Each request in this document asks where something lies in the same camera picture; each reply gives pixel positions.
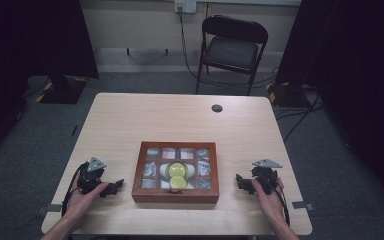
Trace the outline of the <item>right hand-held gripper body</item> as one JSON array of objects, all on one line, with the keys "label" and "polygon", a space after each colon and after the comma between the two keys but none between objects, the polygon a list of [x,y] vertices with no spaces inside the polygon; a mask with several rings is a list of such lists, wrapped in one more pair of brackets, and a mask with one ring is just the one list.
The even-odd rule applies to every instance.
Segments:
[{"label": "right hand-held gripper body", "polygon": [[276,168],[282,168],[282,165],[270,159],[254,161],[252,165],[252,176],[261,184],[266,194],[271,194],[277,187]]}]

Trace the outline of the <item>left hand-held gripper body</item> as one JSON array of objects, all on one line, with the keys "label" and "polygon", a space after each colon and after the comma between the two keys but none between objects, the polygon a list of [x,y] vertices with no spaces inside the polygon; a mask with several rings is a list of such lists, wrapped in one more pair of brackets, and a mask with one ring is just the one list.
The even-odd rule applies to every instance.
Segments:
[{"label": "left hand-held gripper body", "polygon": [[100,177],[104,173],[106,163],[92,156],[91,160],[80,166],[80,177],[78,178],[78,188],[82,194],[87,194],[94,190],[100,183]]}]

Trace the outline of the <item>wooden box with glass lid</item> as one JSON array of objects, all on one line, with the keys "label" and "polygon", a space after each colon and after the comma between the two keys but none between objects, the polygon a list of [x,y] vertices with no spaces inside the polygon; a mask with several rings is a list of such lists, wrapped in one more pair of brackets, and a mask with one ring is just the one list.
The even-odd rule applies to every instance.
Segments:
[{"label": "wooden box with glass lid", "polygon": [[[210,189],[184,190],[142,188],[142,170],[145,164],[146,151],[152,147],[208,148],[210,150],[212,187]],[[131,195],[136,203],[216,204],[220,195],[216,144],[213,142],[142,142]]]}]

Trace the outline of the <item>person's right hand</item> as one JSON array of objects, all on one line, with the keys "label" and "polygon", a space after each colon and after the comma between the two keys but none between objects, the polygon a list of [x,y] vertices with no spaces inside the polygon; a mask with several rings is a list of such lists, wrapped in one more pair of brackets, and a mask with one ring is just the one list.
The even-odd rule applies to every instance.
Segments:
[{"label": "person's right hand", "polygon": [[283,213],[283,205],[277,194],[272,192],[267,195],[257,180],[253,180],[252,185],[255,189],[259,205],[268,223],[271,225],[284,223],[285,217]]}]

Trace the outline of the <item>person's left hand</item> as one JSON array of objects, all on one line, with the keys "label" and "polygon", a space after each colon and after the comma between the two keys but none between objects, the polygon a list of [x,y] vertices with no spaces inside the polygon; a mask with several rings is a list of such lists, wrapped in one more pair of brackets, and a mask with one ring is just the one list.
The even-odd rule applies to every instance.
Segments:
[{"label": "person's left hand", "polygon": [[100,196],[108,186],[108,182],[100,183],[94,190],[83,194],[80,190],[73,190],[68,202],[68,208],[65,217],[73,221],[79,221],[87,213],[92,203]]}]

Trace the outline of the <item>group of silvery wrapped packets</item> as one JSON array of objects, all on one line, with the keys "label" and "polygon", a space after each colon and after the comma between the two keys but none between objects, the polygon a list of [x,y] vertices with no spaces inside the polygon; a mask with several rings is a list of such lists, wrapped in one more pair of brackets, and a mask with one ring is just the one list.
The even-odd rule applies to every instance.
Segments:
[{"label": "group of silvery wrapped packets", "polygon": [[145,164],[142,170],[142,188],[169,189],[161,187],[162,177],[160,166],[162,164],[181,163],[187,169],[186,189],[210,189],[211,163],[208,148],[148,148]]}]

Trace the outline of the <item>grey tape strip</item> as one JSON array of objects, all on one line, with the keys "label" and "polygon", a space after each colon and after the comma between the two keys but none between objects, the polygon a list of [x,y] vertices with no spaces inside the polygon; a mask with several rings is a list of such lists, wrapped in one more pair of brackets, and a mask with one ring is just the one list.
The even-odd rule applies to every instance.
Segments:
[{"label": "grey tape strip", "polygon": [[60,212],[62,210],[61,204],[48,204],[46,206],[39,206],[36,213],[45,215],[48,212]]},{"label": "grey tape strip", "polygon": [[308,211],[314,210],[314,205],[312,203],[306,203],[305,201],[295,201],[292,202],[294,209],[306,209]]}]

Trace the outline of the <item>white rounded object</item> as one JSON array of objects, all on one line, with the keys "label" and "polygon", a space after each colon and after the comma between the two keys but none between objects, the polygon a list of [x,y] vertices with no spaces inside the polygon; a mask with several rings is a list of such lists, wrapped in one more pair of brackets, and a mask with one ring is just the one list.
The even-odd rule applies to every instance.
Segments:
[{"label": "white rounded object", "polygon": [[169,181],[172,177],[169,176],[169,173],[168,173],[168,168],[169,166],[173,164],[173,163],[170,163],[170,164],[162,164],[160,166],[160,175],[162,177],[162,180],[161,180],[161,187],[162,188],[170,188],[170,185],[169,185]]}]

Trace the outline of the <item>black folding chair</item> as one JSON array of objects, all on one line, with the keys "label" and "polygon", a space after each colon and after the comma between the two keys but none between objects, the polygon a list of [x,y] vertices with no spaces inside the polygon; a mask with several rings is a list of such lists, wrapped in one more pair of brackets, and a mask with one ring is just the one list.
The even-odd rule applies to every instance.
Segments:
[{"label": "black folding chair", "polygon": [[268,31],[255,21],[212,15],[202,23],[202,42],[195,93],[199,92],[203,66],[229,70],[249,76],[250,94]]}]

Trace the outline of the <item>dark curtain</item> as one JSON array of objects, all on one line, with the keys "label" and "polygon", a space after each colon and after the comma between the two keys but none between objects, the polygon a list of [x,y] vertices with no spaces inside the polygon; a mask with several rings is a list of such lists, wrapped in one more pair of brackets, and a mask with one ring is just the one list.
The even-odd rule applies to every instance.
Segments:
[{"label": "dark curtain", "polygon": [[38,75],[99,76],[80,0],[0,0],[0,140]]},{"label": "dark curtain", "polygon": [[319,87],[384,186],[384,0],[301,0],[276,81]]}]

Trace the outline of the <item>black stand base plate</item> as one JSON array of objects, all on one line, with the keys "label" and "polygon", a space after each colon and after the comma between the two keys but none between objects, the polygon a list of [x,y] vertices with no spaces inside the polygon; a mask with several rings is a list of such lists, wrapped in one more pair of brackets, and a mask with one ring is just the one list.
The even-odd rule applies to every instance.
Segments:
[{"label": "black stand base plate", "polygon": [[50,80],[37,97],[37,103],[76,104],[88,83],[85,78],[64,75],[51,75]]},{"label": "black stand base plate", "polygon": [[295,88],[289,82],[266,85],[269,100],[275,107],[307,108],[310,106],[302,88]]}]

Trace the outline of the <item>white wall socket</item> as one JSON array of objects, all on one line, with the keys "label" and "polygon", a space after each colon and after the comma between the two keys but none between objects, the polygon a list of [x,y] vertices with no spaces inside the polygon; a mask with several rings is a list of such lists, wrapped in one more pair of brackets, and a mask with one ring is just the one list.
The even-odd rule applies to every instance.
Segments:
[{"label": "white wall socket", "polygon": [[175,0],[174,11],[176,13],[195,14],[197,11],[197,2],[195,0]]}]

